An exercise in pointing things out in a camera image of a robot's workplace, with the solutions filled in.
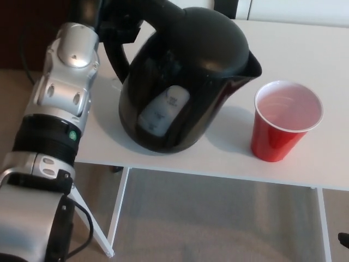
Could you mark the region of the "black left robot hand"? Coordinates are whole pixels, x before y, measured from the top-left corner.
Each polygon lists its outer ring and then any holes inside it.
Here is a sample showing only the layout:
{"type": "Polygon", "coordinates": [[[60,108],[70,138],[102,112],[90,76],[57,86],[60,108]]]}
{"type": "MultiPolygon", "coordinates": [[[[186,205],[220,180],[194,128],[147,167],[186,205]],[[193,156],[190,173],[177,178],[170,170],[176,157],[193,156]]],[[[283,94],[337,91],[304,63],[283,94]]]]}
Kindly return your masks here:
{"type": "Polygon", "coordinates": [[[147,16],[164,1],[70,1],[68,22],[92,29],[101,42],[132,43],[147,16]]]}

